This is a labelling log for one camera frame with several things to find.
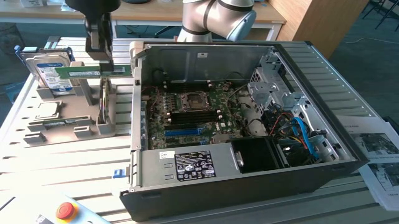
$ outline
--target emergency stop button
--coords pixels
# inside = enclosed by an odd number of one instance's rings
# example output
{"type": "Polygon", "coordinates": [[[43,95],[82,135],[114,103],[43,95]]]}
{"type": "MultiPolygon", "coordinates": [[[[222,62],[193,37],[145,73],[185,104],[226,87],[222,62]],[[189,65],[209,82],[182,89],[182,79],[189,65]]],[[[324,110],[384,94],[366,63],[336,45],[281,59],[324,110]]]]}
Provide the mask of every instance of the emergency stop button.
{"type": "Polygon", "coordinates": [[[74,212],[73,205],[69,202],[64,202],[57,208],[56,217],[58,219],[68,219],[72,217],[73,212],[74,212]]]}

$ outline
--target motherboard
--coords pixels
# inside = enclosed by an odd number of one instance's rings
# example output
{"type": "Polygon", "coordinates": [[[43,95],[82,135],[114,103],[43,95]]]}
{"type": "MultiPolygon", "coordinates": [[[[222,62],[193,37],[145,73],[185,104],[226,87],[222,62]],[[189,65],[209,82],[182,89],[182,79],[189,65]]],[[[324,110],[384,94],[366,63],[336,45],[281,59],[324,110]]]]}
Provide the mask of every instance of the motherboard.
{"type": "Polygon", "coordinates": [[[148,149],[224,143],[242,137],[230,111],[232,83],[164,84],[142,89],[148,149]]]}

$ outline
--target power supply label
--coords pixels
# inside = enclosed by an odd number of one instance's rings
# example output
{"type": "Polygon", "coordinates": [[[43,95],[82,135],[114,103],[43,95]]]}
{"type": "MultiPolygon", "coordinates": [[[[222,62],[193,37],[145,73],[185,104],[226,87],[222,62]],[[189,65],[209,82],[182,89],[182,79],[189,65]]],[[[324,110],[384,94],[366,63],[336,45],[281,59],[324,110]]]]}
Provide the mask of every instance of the power supply label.
{"type": "Polygon", "coordinates": [[[214,177],[210,151],[174,154],[178,181],[192,181],[214,177]]]}

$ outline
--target desk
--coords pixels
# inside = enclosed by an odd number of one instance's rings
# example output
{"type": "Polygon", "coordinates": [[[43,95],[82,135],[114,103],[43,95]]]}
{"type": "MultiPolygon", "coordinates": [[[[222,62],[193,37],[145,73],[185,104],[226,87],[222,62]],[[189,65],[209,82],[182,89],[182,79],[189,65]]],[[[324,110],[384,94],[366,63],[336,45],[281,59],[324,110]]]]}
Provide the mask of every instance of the desk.
{"type": "MultiPolygon", "coordinates": [[[[114,39],[113,45],[117,47],[113,48],[113,61],[116,64],[130,62],[128,49],[130,41],[134,40],[138,39],[114,39]]],[[[282,45],[336,115],[364,116],[369,114],[377,116],[312,46],[304,42],[276,43],[282,45]]],[[[73,49],[76,60],[82,61],[86,65],[94,65],[94,61],[84,52],[84,44],[84,38],[64,37],[57,43],[57,48],[69,46],[73,49]]],[[[122,93],[121,96],[124,97],[120,98],[120,101],[126,102],[128,98],[125,97],[129,97],[132,93],[133,80],[114,79],[112,83],[117,85],[116,92],[122,93]]],[[[120,199],[110,194],[112,171],[114,168],[128,166],[130,160],[130,136],[125,135],[129,133],[129,125],[116,127],[120,136],[97,139],[92,144],[70,142],[37,147],[34,152],[19,148],[17,144],[9,144],[10,141],[15,140],[11,136],[14,135],[13,130],[18,128],[19,119],[29,113],[27,106],[33,106],[38,102],[33,88],[35,85],[30,75],[0,129],[0,146],[3,144],[0,150],[3,157],[0,159],[0,173],[3,172],[0,175],[0,203],[2,199],[9,199],[9,196],[13,196],[9,189],[22,188],[23,191],[34,191],[34,185],[42,186],[41,189],[65,193],[110,223],[134,224],[136,222],[130,220],[120,199]]],[[[130,115],[129,113],[120,113],[116,119],[129,122],[130,115]]],[[[397,223],[397,219],[397,212],[385,211],[374,203],[360,174],[354,172],[330,180],[309,194],[162,218],[144,223],[389,224],[397,223]]]]}
{"type": "MultiPolygon", "coordinates": [[[[252,28],[268,29],[265,40],[276,40],[284,17],[269,4],[262,6],[256,2],[253,10],[257,16],[252,28]]],[[[152,0],[138,5],[121,2],[112,12],[113,35],[116,25],[181,26],[181,17],[181,0],[168,3],[152,0]]],[[[0,1],[0,22],[82,24],[81,19],[80,12],[62,12],[60,6],[22,8],[18,0],[0,1]]]]}

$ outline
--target blue pcie slot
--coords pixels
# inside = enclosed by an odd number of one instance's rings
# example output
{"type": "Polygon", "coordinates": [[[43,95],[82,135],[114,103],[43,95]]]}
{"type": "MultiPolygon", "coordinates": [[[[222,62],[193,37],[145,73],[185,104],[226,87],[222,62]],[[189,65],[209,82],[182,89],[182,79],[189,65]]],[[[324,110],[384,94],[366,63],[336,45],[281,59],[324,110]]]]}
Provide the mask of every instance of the blue pcie slot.
{"type": "Polygon", "coordinates": [[[164,136],[170,137],[170,136],[200,135],[202,129],[204,129],[202,127],[198,127],[198,128],[180,129],[180,130],[165,130],[164,136]]]}

